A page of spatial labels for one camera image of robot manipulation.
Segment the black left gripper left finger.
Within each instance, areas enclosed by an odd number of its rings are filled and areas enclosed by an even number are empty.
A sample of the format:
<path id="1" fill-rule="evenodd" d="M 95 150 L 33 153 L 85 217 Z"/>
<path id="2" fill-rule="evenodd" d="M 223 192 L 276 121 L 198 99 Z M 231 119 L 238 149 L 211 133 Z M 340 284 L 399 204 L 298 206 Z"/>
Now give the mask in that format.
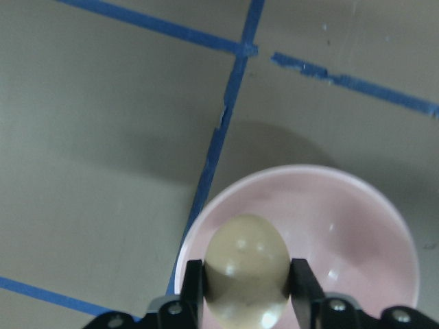
<path id="1" fill-rule="evenodd" d="M 201 260 L 190 260 L 178 295 L 153 300 L 143 318 L 110 311 L 98 315 L 85 328 L 201 328 L 204 298 L 204 268 Z"/>

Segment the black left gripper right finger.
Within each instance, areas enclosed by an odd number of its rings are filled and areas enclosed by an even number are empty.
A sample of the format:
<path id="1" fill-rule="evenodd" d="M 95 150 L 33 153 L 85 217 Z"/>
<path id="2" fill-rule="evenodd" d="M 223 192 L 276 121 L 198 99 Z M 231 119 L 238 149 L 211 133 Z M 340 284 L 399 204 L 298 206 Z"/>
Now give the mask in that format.
<path id="1" fill-rule="evenodd" d="M 325 293 L 304 258 L 294 258 L 289 270 L 292 307 L 300 328 L 437 328 L 438 322 L 408 306 L 384 309 L 378 318 L 349 295 Z"/>

